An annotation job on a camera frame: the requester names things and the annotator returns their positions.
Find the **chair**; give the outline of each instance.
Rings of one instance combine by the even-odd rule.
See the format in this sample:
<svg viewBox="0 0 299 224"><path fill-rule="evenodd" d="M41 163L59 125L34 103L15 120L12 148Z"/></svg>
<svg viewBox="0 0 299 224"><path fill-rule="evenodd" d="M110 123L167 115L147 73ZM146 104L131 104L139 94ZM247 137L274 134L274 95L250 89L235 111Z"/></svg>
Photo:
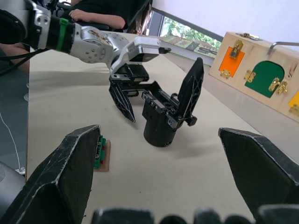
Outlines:
<svg viewBox="0 0 299 224"><path fill-rule="evenodd" d="M88 22L77 22L81 26L92 26L99 30L106 31L115 31L115 32L126 32L126 33L135 33L143 34L147 23L151 17L151 5L153 0L136 0L136 3L132 9L132 17L128 20L128 29L126 31L122 29L114 29L106 24L101 23L88 23ZM60 10L69 10L71 5L64 1L57 3L56 16L58 16L58 11Z"/></svg>

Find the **brass latch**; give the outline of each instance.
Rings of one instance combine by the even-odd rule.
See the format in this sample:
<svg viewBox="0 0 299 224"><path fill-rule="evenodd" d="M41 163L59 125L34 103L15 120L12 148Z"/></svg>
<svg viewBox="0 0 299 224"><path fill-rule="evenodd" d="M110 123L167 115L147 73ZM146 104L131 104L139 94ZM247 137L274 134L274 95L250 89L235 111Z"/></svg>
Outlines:
<svg viewBox="0 0 299 224"><path fill-rule="evenodd" d="M229 56L232 57L232 58L237 58L237 56L238 56L240 50L242 49L242 47L243 47L242 41L237 40L235 42L234 48L232 49L232 51L229 54Z"/></svg>
<svg viewBox="0 0 299 224"><path fill-rule="evenodd" d="M249 34L249 33L242 33L242 34L239 34L239 35L241 37L249 38L249 39L254 40L254 41L258 41L260 39L259 36Z"/></svg>
<svg viewBox="0 0 299 224"><path fill-rule="evenodd" d="M275 78L273 79L271 85L269 86L269 91L273 92L276 88L276 86L278 86L278 89L276 91L277 95L280 95L282 93L287 93L288 90L286 90L286 86L288 85L288 83L286 81L279 81L279 78Z"/></svg>
<svg viewBox="0 0 299 224"><path fill-rule="evenodd" d="M247 70L244 79L247 82L252 83L252 80L254 79L255 76L256 76L255 72Z"/></svg>
<svg viewBox="0 0 299 224"><path fill-rule="evenodd" d="M224 77L224 78L226 78L226 79L228 79L228 78L230 77L230 71L224 69L224 70L222 70L222 72L220 73L220 76L221 76L221 77Z"/></svg>
<svg viewBox="0 0 299 224"><path fill-rule="evenodd" d="M290 110L289 110L290 113L292 114L295 114L296 116L299 117L299 106L297 104L294 104Z"/></svg>

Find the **person's arm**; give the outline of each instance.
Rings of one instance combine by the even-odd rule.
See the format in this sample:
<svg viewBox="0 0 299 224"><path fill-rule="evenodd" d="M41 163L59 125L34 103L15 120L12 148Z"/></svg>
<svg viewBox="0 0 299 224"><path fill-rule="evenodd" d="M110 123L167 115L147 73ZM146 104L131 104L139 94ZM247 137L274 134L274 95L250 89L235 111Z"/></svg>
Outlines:
<svg viewBox="0 0 299 224"><path fill-rule="evenodd" d="M105 15L98 13L87 13L79 9L70 12L74 21L96 22L106 24L114 29L123 29L126 25L125 20L118 15Z"/></svg>
<svg viewBox="0 0 299 224"><path fill-rule="evenodd" d="M78 4L82 0L71 0L71 6Z"/></svg>
<svg viewBox="0 0 299 224"><path fill-rule="evenodd" d="M7 56L16 56L16 55L23 55L29 53L22 43L15 43L15 44L2 44L0 43L0 49L7 55ZM11 60L13 64L19 63L21 59ZM20 69L24 71L27 75L29 75L29 60L20 65Z"/></svg>

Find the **black cylindrical motor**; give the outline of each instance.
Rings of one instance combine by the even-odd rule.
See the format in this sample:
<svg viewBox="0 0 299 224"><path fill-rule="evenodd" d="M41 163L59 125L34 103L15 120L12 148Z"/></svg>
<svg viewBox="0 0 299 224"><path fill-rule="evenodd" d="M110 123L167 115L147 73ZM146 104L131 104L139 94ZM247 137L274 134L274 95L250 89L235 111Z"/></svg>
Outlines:
<svg viewBox="0 0 299 224"><path fill-rule="evenodd" d="M159 128L157 128L155 124L148 120L146 122L143 135L146 141L151 145L156 147L166 147L172 143L176 132L176 130L173 130L165 122L161 122L161 124L159 124Z"/></svg>

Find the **wooden box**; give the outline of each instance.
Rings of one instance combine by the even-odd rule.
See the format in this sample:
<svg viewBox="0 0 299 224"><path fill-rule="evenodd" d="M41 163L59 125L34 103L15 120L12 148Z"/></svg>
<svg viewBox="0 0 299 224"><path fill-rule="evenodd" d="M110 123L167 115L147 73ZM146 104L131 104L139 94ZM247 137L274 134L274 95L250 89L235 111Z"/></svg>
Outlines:
<svg viewBox="0 0 299 224"><path fill-rule="evenodd" d="M299 122L299 52L281 44L228 32L210 75Z"/></svg>

